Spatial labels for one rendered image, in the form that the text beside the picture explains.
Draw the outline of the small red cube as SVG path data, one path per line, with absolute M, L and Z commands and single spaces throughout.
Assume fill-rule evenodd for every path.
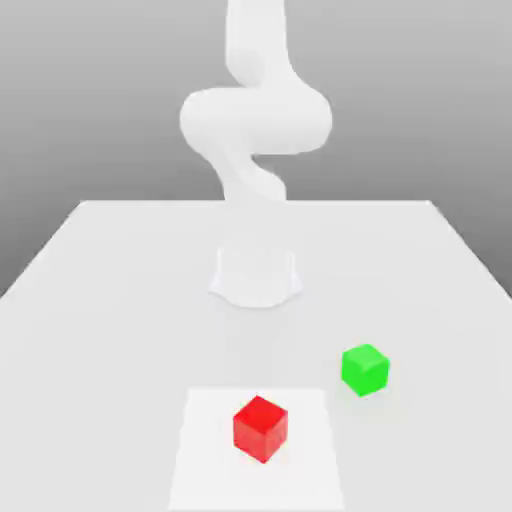
M 233 444 L 267 463 L 288 438 L 288 411 L 256 395 L 233 417 Z

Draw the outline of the small green cube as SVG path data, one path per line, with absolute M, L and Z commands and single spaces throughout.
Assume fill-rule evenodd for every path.
M 359 397 L 387 386 L 390 360 L 371 344 L 363 344 L 343 352 L 341 380 Z

